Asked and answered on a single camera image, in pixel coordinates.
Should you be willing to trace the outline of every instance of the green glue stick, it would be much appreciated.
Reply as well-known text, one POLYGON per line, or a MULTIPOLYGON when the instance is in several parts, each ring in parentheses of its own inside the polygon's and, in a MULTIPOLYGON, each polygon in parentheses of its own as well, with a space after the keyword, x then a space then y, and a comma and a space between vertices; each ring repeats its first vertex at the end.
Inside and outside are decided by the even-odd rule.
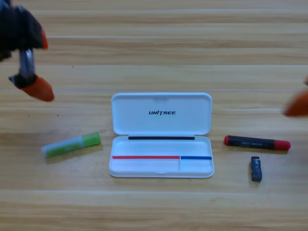
POLYGON ((45 158, 61 155, 76 149, 86 148, 101 143, 100 134, 98 132, 84 136, 75 137, 69 140, 52 143, 42 147, 45 158))

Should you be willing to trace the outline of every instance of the white case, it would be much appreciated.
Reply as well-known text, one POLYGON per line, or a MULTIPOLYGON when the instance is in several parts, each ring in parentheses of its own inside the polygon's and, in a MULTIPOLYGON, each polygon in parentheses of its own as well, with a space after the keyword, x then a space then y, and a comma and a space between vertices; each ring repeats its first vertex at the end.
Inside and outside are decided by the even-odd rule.
POLYGON ((115 177, 208 178, 214 174, 212 98, 206 93, 120 93, 111 99, 115 177))

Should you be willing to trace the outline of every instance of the glue stick cap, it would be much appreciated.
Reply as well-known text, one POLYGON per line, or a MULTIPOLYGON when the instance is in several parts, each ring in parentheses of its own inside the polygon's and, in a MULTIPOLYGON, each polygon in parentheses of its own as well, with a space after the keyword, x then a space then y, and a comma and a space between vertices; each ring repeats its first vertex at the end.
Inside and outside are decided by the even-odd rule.
POLYGON ((98 132, 82 136, 84 147, 90 147, 101 143, 100 134, 98 132))

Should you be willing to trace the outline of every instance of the marker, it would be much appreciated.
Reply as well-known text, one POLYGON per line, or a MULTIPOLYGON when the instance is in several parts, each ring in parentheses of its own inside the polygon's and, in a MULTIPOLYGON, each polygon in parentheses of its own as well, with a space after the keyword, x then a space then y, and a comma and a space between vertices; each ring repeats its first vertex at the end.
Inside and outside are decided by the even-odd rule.
POLYGON ((280 151, 288 151, 289 148, 291 148, 289 141, 268 140, 241 136, 226 136, 224 143, 227 146, 271 149, 280 151))
POLYGON ((100 134, 98 132, 75 137, 69 140, 52 143, 42 147, 45 158, 62 155, 64 153, 74 151, 80 148, 86 148, 101 143, 100 134))

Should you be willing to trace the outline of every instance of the case lid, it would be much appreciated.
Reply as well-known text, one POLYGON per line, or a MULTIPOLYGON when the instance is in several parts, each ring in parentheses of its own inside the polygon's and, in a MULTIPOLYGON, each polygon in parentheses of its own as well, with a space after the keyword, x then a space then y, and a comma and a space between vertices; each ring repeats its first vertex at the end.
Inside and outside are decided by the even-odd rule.
POLYGON ((119 93, 111 101, 120 135, 193 136, 211 128, 212 98, 206 93, 119 93))

